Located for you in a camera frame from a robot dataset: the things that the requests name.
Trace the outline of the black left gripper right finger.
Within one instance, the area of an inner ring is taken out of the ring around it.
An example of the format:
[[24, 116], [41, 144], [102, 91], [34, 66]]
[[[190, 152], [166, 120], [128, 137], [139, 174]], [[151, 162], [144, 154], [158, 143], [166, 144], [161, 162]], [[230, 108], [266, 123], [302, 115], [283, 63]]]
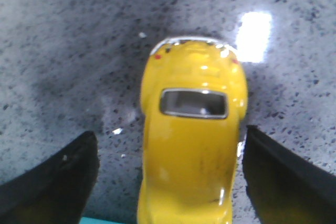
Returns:
[[247, 127], [247, 195], [261, 223], [335, 223], [335, 175]]

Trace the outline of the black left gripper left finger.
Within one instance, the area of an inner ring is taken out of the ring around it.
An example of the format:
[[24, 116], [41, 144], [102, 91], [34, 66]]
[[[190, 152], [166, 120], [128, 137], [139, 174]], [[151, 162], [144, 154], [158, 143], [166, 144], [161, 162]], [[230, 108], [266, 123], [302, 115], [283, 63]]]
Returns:
[[79, 223], [99, 166], [97, 138], [92, 131], [83, 132], [1, 185], [1, 223]]

